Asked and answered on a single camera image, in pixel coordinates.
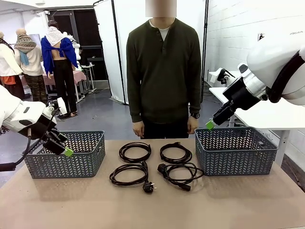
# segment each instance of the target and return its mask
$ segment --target blue cloth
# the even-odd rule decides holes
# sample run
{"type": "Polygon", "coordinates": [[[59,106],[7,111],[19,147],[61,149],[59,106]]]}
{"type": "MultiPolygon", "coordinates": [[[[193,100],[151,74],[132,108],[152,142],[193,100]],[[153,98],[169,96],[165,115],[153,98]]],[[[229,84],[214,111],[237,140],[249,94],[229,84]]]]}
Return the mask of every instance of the blue cloth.
{"type": "Polygon", "coordinates": [[[67,57],[67,59],[76,67],[78,68],[77,61],[76,61],[76,54],[73,48],[72,42],[69,38],[63,38],[61,40],[61,47],[54,48],[51,46],[49,41],[46,37],[43,37],[41,40],[41,50],[42,50],[42,58],[43,58],[43,66],[46,71],[46,74],[51,73],[53,74],[54,63],[51,50],[58,50],[60,57],[67,57]]]}
{"type": "Polygon", "coordinates": [[[19,50],[19,53],[20,53],[21,63],[23,63],[24,65],[28,66],[30,63],[29,63],[29,59],[28,59],[27,54],[25,54],[24,52],[21,52],[20,50],[19,50]]]}

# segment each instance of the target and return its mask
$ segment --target white curtain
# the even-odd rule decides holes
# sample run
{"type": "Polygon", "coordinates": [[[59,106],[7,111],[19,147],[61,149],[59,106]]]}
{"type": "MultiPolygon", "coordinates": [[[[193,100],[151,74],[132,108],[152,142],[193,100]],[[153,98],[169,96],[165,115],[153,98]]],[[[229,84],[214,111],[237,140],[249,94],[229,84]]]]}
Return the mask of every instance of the white curtain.
{"type": "MultiPolygon", "coordinates": [[[[127,98],[126,44],[129,33],[145,23],[145,0],[114,0],[119,46],[123,69],[123,85],[127,98]]],[[[177,18],[193,27],[199,36],[201,52],[203,45],[205,0],[177,0],[177,18]]],[[[122,81],[114,32],[111,0],[104,0],[94,7],[103,41],[104,56],[112,95],[122,102],[122,81]]]]}

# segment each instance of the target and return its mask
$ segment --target bare back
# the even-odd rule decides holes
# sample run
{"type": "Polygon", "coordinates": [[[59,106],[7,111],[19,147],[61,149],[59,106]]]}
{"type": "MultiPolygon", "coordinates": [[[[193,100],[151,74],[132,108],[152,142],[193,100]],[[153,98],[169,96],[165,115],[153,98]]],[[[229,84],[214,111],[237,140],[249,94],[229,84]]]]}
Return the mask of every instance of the bare back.
{"type": "MultiPolygon", "coordinates": [[[[54,48],[60,48],[61,47],[61,42],[58,42],[56,45],[53,46],[54,48]]],[[[64,57],[61,57],[59,55],[59,51],[58,50],[51,50],[52,53],[52,57],[54,61],[58,61],[58,60],[66,60],[67,57],[65,55],[65,53],[63,54],[64,57]]]]}

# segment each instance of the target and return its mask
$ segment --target herringbone pattern basket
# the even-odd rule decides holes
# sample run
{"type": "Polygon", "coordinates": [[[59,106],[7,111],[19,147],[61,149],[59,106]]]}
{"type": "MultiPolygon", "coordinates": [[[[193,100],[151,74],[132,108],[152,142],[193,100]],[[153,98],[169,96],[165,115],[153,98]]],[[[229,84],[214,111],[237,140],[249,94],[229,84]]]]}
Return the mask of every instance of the herringbone pattern basket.
{"type": "Polygon", "coordinates": [[[74,150],[71,157],[56,155],[41,143],[26,157],[25,163],[33,179],[85,178],[96,175],[105,157],[103,131],[62,131],[65,146],[74,150]]]}
{"type": "Polygon", "coordinates": [[[207,176],[267,175],[277,147],[251,127],[196,130],[196,155],[207,176]]]}

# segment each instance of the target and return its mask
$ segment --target cardboard-colored table surface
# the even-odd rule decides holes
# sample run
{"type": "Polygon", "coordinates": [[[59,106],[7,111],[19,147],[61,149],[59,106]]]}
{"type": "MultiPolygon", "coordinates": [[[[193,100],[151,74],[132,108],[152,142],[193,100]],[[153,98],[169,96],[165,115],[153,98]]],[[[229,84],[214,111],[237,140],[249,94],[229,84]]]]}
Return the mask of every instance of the cardboard-colored table surface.
{"type": "MultiPolygon", "coordinates": [[[[124,164],[119,149],[130,141],[106,141],[106,157],[94,178],[33,180],[24,166],[0,189],[0,229],[284,229],[305,226],[305,194],[275,163],[268,176],[203,177],[190,192],[157,172],[160,147],[177,140],[146,140],[149,181],[157,189],[116,187],[109,174],[124,164]]],[[[180,140],[193,152],[195,143],[180,140]]],[[[183,155],[168,149],[167,156],[183,155]]],[[[143,155],[130,149],[129,157],[143,155]]],[[[126,171],[117,179],[140,177],[126,171]]],[[[179,170],[173,177],[187,177],[179,170]]]]}

